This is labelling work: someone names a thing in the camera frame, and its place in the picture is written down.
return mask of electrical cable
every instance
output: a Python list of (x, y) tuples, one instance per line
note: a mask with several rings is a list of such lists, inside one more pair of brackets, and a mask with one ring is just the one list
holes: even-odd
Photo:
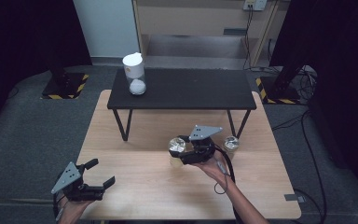
[[(229, 158), (228, 154), (225, 152), (225, 150), (223, 150), (220, 146), (218, 146), (217, 144), (214, 144), (214, 149), (218, 150), (219, 152), (222, 153), (223, 157), (226, 160), (227, 166), (228, 166), (228, 170), (229, 170), (229, 176), (231, 177), (232, 182), (235, 183), (235, 175), (234, 175), (234, 169), (232, 167), (232, 163), (231, 163), (231, 159)], [(232, 207), (233, 211), (234, 211), (234, 216), (237, 219), (237, 223), (239, 224), (243, 224), (244, 222), (242, 221), (240, 215), (238, 215), (237, 210), (235, 210), (234, 206)]]
[(302, 132), (303, 132), (305, 141), (307, 143), (308, 149), (310, 151), (310, 155), (312, 157), (313, 165), (315, 166), (316, 175), (318, 176), (319, 186), (321, 188), (322, 198), (323, 198), (323, 201), (324, 201), (324, 214), (321, 217), (321, 224), (324, 224), (324, 221), (325, 221), (325, 219), (327, 217), (327, 200), (326, 200), (326, 196), (325, 196), (325, 192), (324, 192), (324, 185), (323, 185), (323, 182), (322, 182), (321, 174), (319, 172), (319, 167), (318, 167), (318, 164), (316, 163), (316, 159), (315, 159), (315, 155), (313, 154), (312, 147), (310, 146), (310, 141), (308, 140), (308, 137), (307, 137), (307, 135), (305, 133), (304, 118), (308, 113), (309, 113), (309, 110), (304, 112), (303, 116), (301, 117), (301, 128), (302, 128)]
[[(270, 61), (270, 57), (271, 57), (271, 53), (270, 53), (270, 43), (271, 43), (271, 40), (269, 40), (268, 42), (268, 61)], [(243, 70), (250, 70), (252, 72), (264, 72), (264, 73), (271, 73), (271, 74), (275, 74), (275, 75), (278, 75), (281, 71), (279, 71), (276, 67), (264, 67), (264, 66), (249, 66), (248, 68), (244, 68)]]
[(246, 47), (246, 59), (245, 62), (243, 63), (242, 69), (245, 69), (246, 63), (249, 60), (249, 68), (251, 68), (251, 52), (250, 52), (250, 46), (249, 46), (249, 27), (251, 26), (251, 22), (252, 22), (252, 18), (253, 18), (253, 6), (249, 5), (249, 13), (248, 13), (248, 21), (246, 24), (246, 35), (245, 35), (245, 47)]
[[(56, 178), (56, 181), (55, 181), (56, 183), (57, 183), (57, 181), (60, 179), (61, 175), (62, 175), (62, 174), (57, 175), (57, 178)], [(52, 202), (52, 204), (53, 204), (53, 214), (54, 214), (54, 217), (57, 217), (57, 215), (59, 214), (59, 210), (58, 210), (59, 202), (60, 202), (61, 199), (63, 199), (63, 198), (65, 197), (65, 195), (63, 195), (63, 196), (57, 201), (57, 197), (58, 197), (59, 193), (60, 193), (60, 191), (53, 194), (53, 202)]]
[(321, 221), (322, 221), (322, 210), (321, 210), (321, 207), (316, 203), (316, 201), (312, 198), (312, 197), (310, 197), (309, 196), (309, 194), (308, 193), (306, 193), (306, 192), (304, 192), (303, 190), (301, 190), (301, 189), (293, 189), (294, 191), (298, 191), (298, 192), (300, 192), (301, 194), (304, 194), (305, 196), (307, 196), (308, 197), (308, 199), (310, 199), (312, 202), (313, 202), (313, 204), (316, 206), (316, 208), (318, 209), (318, 212), (319, 212), (319, 216), (321, 217)]
[(218, 183), (216, 183), (216, 184), (214, 185), (214, 192), (215, 192), (216, 194), (225, 194), (225, 193), (226, 193), (227, 187), (228, 187), (228, 185), (227, 185), (227, 175), (225, 175), (225, 181), (226, 181), (226, 187), (223, 188), (223, 192), (218, 192), (218, 191), (217, 191), (216, 187), (217, 187)]
[[(276, 131), (276, 130), (279, 130), (279, 129), (283, 129), (283, 128), (290, 128), (292, 127), (293, 125), (295, 125), (296, 123), (299, 123), (301, 121), (301, 117), (303, 115), (299, 115), (293, 119), (289, 119), (281, 124), (278, 124), (276, 126), (274, 126), (273, 128), (271, 128), (272, 131)], [(283, 126), (284, 124), (287, 124), (287, 123), (290, 123), (291, 121), (293, 121), (293, 123), (289, 124), (288, 126)]]
[[(269, 63), (271, 62), (271, 58), (272, 58), (272, 54), (271, 54), (271, 41), (272, 41), (272, 39), (270, 38), (270, 39), (268, 40), (268, 62), (269, 62)], [(280, 71), (279, 71), (276, 67), (272, 66), (272, 69), (275, 70), (277, 73), (280, 73)]]
[(56, 222), (58, 223), (60, 221), (60, 218), (62, 216), (63, 213), (63, 209), (65, 209), (66, 205), (69, 203), (69, 201), (66, 201), (66, 203), (63, 205), (63, 207), (60, 209), (60, 212), (58, 213), (58, 215), (56, 216)]
[(305, 70), (305, 66), (302, 70), (302, 77), (299, 81), (300, 89), (298, 89), (297, 92), (304, 100), (309, 101), (315, 92), (317, 82), (313, 76), (311, 76), (310, 73)]

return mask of gray carpet floor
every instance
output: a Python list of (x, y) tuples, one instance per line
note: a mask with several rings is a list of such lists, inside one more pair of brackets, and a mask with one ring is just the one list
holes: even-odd
[[(183, 57), (176, 54), (168, 62), (164, 52), (146, 58), (149, 67), (205, 68), (209, 60), (218, 58)], [(242, 61), (211, 65), (223, 69), (241, 69)], [(84, 90), (75, 100), (42, 100), (41, 92), (50, 72), (38, 74), (18, 83), (0, 114), (0, 223), (53, 223), (50, 191), (57, 174), (69, 161), (76, 161), (90, 125), (92, 113), (102, 90), (111, 89), (117, 66), (94, 65), (67, 68), (69, 72), (89, 75)], [(255, 79), (275, 76), (270, 73), (244, 71), (254, 91)], [(293, 85), (299, 86), (300, 77)], [(271, 127), (301, 116), (305, 105), (265, 105)], [(327, 201), (325, 223), (358, 223), (358, 181), (351, 170), (338, 169), (315, 129), (313, 120), (304, 121), (306, 135), (319, 167)], [(295, 189), (306, 192), (323, 211), (323, 197), (310, 150), (302, 133), (301, 123), (274, 131), (282, 158)], [(300, 223), (319, 223), (320, 213), (311, 199), (301, 203)], [(35, 203), (18, 203), (13, 199), (34, 199)], [(271, 223), (292, 223), (292, 220), (271, 220)], [(92, 223), (82, 220), (80, 223)]]

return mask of black curtain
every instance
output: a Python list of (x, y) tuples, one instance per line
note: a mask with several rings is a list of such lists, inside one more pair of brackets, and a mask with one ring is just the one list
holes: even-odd
[(16, 83), (52, 63), (91, 64), (73, 1), (0, 0), (0, 110)]
[(270, 65), (285, 66), (293, 55), (317, 72), (312, 102), (327, 149), (358, 177), (358, 1), (292, 0)]

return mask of black stand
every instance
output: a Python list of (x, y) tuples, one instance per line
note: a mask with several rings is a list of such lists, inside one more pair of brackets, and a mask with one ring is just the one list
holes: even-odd
[(310, 45), (315, 40), (313, 34), (320, 32), (320, 15), (324, 12), (323, 1), (316, 1), (312, 6), (310, 15), (304, 20), (305, 27), (298, 31), (297, 39), (293, 43), (295, 46), (283, 64), (282, 71), (276, 77), (275, 81), (268, 80), (268, 77), (261, 77), (266, 94), (269, 99), (300, 99), (296, 91), (289, 90), (290, 81), (299, 73), (301, 68), (306, 64), (308, 58), (315, 51)]
[(299, 100), (300, 96), (298, 95), (295, 88), (288, 86), (284, 92), (276, 92), (274, 90), (276, 77), (260, 77), (261, 84), (263, 85), (264, 91), (266, 92), (267, 98), (274, 102), (281, 101), (283, 99), (287, 100)]
[(63, 73), (61, 76), (51, 77), (43, 90), (43, 98), (76, 98), (83, 89), (87, 76), (84, 73)]

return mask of metal frame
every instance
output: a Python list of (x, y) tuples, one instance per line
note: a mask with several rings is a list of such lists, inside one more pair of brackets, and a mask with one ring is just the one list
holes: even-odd
[[(113, 113), (115, 115), (118, 128), (120, 129), (121, 137), (123, 138), (123, 141), (127, 142), (129, 140), (129, 135), (130, 135), (132, 109), (130, 109), (130, 111), (129, 111), (129, 117), (128, 117), (128, 120), (127, 120), (127, 127), (126, 127), (125, 131), (124, 131), (123, 123), (121, 122), (121, 119), (120, 119), (120, 116), (118, 115), (117, 110), (113, 109)], [(238, 133), (235, 133), (235, 127), (234, 127), (234, 122), (232, 121), (231, 112), (230, 112), (229, 109), (227, 110), (228, 121), (229, 121), (229, 125), (231, 127), (232, 135), (236, 136), (238, 139), (240, 139), (241, 133), (243, 131), (243, 127), (245, 126), (245, 123), (246, 123), (247, 119), (249, 118), (250, 113), (251, 113), (251, 110), (246, 110), (245, 116), (243, 116), (241, 126), (238, 129)]]

